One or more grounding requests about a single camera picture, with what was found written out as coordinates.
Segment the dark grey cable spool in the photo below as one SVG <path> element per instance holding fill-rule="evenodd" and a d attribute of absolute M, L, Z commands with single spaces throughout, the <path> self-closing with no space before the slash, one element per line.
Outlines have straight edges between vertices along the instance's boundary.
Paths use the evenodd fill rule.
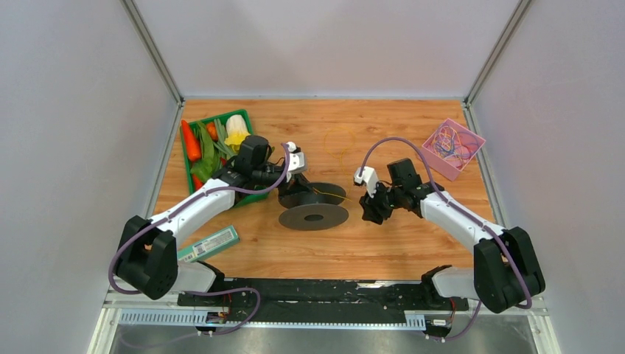
<path fill-rule="evenodd" d="M 346 196 L 344 188 L 326 182 L 283 189 L 278 201 L 285 211 L 279 216 L 279 223 L 297 231 L 321 231 L 339 226 L 349 217 L 348 210 L 341 206 Z"/>

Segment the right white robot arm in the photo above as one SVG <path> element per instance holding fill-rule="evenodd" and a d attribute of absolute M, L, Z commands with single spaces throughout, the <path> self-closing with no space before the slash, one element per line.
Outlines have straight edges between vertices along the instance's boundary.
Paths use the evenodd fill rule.
<path fill-rule="evenodd" d="M 420 297 L 437 309 L 449 298 L 474 299 L 493 313 L 527 305 L 541 294 L 545 278 L 528 233 L 491 223 L 457 202 L 444 188 L 424 182 L 410 159 L 388 164 L 391 185 L 375 169 L 359 168 L 354 183 L 366 188 L 359 203 L 363 219 L 378 225 L 395 209 L 405 209 L 442 228 L 470 251 L 471 268 L 436 267 L 422 275 Z"/>

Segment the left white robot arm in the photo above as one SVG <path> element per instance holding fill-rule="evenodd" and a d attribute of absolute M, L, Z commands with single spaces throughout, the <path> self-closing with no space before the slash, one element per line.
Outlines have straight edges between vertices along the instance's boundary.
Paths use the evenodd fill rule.
<path fill-rule="evenodd" d="M 221 303 L 226 287 L 217 280 L 215 270 L 181 261 L 178 248 L 200 227 L 242 199 L 286 185 L 307 169 L 304 152 L 294 142 L 283 143 L 280 149 L 283 162 L 271 163 L 268 140 L 247 136 L 238 154 L 182 202 L 150 218 L 136 215 L 129 219 L 108 266 L 112 289 L 152 300 L 170 291 L 181 291 L 197 294 L 209 306 Z"/>

